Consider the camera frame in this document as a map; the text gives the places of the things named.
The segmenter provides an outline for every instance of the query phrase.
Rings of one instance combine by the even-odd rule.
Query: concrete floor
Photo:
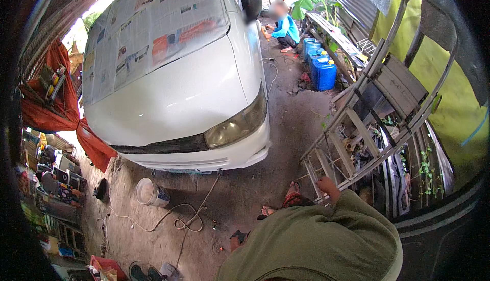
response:
[[[176,218],[188,220],[193,216],[193,211],[188,207],[174,210],[153,232],[145,232],[136,225],[132,229],[133,222],[112,214],[107,220],[109,248],[106,256],[117,260],[126,273],[135,260],[149,262],[157,268],[163,262],[168,262],[181,272],[184,280],[213,280],[218,267],[230,255],[230,235],[237,229],[242,232],[253,229],[262,205],[280,207],[289,182],[306,174],[306,170],[298,164],[298,159],[322,130],[323,118],[315,113],[330,113],[330,99],[339,91],[305,90],[293,94],[301,74],[306,71],[301,57],[293,59],[287,56],[291,60],[286,64],[280,57],[277,41],[271,39],[268,50],[267,41],[262,35],[260,37],[262,56],[275,57],[279,70],[269,96],[272,146],[268,157],[245,169],[224,171],[205,204],[206,209],[200,213],[204,223],[201,232],[175,229]],[[269,64],[264,64],[264,69],[269,88],[276,70]],[[97,218],[104,218],[110,212],[109,206],[119,215],[135,218],[147,229],[153,228],[168,211],[140,205],[134,196],[138,181],[151,177],[150,169],[118,157],[111,160],[106,173],[102,174],[89,165],[83,153],[78,157],[82,174],[89,184],[82,214],[82,228],[89,255],[100,255],[102,222],[97,221]],[[111,186],[108,204],[103,204],[91,195],[101,178],[107,178]],[[168,208],[189,203],[197,209],[215,178],[216,174],[157,172],[154,180],[171,192]],[[301,192],[314,197],[315,192],[309,179],[303,178],[301,182]],[[212,229],[212,220],[219,222],[218,230]],[[199,220],[191,225],[192,229],[199,227]]]

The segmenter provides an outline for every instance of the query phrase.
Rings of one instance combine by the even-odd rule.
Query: white van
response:
[[[115,0],[88,34],[95,134],[157,170],[248,167],[269,147],[261,0]]]

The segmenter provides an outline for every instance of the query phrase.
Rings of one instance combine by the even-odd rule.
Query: yellow tarp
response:
[[[373,38],[377,44],[380,38],[388,35],[401,0],[392,0],[389,14],[379,14]],[[420,22],[421,0],[411,0],[401,22],[400,29],[389,51],[403,61]],[[432,39],[425,37],[410,71],[431,92],[439,80],[449,59],[445,51]],[[456,174],[455,189],[461,188],[471,180],[485,165],[487,154],[488,119],[465,145],[468,138],[485,118],[487,107],[480,107],[473,89],[461,67],[454,62],[446,82],[439,94],[443,96],[435,114],[429,116],[440,142],[443,145]]]

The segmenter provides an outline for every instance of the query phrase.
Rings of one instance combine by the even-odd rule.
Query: hand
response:
[[[335,204],[340,197],[340,190],[329,177],[322,177],[316,182],[320,190],[326,192],[330,196],[332,204]]]

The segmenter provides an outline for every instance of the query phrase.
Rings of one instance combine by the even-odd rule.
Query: metal step ladder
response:
[[[387,39],[381,39],[377,46],[373,56],[371,57],[368,65],[363,70],[358,81],[351,85],[351,89],[347,94],[345,102],[340,106],[339,110],[335,113],[333,118],[327,123],[322,134],[317,137],[315,142],[306,150],[301,156],[300,163],[303,164],[307,170],[308,176],[313,183],[317,198],[315,202],[317,204],[324,202],[328,198],[326,194],[318,189],[316,182],[318,176],[313,167],[312,158],[316,157],[322,166],[324,173],[333,179],[337,187],[342,191],[353,183],[363,178],[366,174],[369,174],[374,168],[383,163],[389,156],[393,155],[401,146],[412,137],[413,133],[420,128],[424,121],[429,117],[434,109],[437,109],[440,102],[440,96],[438,96],[439,89],[447,78],[451,65],[456,57],[458,37],[455,33],[455,42],[450,51],[449,61],[444,69],[443,74],[439,78],[435,88],[429,94],[425,87],[419,82],[419,80],[408,70],[412,59],[418,52],[423,34],[419,31],[413,38],[412,45],[410,46],[405,63],[400,62],[390,53],[388,49],[391,46],[393,39],[400,27],[401,20],[405,14],[407,3],[409,0],[401,0],[400,8],[395,17],[395,21],[389,31]],[[430,0],[424,0],[431,4],[438,12],[446,15],[451,21],[449,14],[443,12],[438,6],[436,6]],[[375,106],[370,107],[370,102],[365,97],[367,94],[366,89],[368,86],[372,88],[372,85],[382,95]],[[368,115],[361,120],[356,113],[357,108],[360,106],[364,109],[369,109]],[[376,110],[377,107],[384,104],[389,104],[393,108],[399,134],[394,138],[381,121]],[[356,169],[354,163],[350,158],[350,154],[344,147],[344,140],[337,133],[339,125],[343,121],[349,119],[355,126],[353,134],[357,134],[364,140],[364,145],[369,149],[372,159],[367,162],[362,168]],[[383,136],[388,138],[389,145],[383,150],[378,149],[371,133],[366,128],[366,124],[375,121],[377,125],[383,131]],[[333,143],[333,147],[340,156],[339,160],[342,161],[341,167],[337,166],[331,157],[331,150],[328,146],[328,141]],[[322,143],[327,145],[326,154],[320,145]]]

